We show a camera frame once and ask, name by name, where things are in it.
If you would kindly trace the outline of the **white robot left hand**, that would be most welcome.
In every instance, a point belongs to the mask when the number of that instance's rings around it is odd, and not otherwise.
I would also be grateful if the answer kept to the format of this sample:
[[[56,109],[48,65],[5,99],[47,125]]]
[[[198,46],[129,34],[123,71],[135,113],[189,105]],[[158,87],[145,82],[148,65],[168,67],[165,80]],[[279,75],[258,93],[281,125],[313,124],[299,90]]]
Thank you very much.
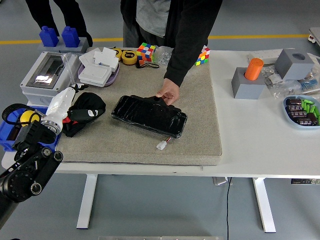
[[[101,116],[106,110],[104,103],[100,107],[85,107],[84,109],[69,111],[75,94],[87,87],[88,85],[86,84],[76,83],[53,97],[45,113],[45,117],[41,120],[41,124],[53,132],[60,133],[63,128],[63,120],[66,118],[69,118],[71,121],[88,123]]]

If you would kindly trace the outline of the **person's left hand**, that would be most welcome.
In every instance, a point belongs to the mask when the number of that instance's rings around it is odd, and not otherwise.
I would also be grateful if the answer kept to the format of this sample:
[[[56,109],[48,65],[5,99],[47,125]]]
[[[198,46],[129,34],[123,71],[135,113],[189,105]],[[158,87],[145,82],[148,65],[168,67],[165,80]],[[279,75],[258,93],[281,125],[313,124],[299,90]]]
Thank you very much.
[[[173,105],[180,98],[180,87],[170,79],[165,78],[161,89],[155,96],[163,99],[168,106]]]

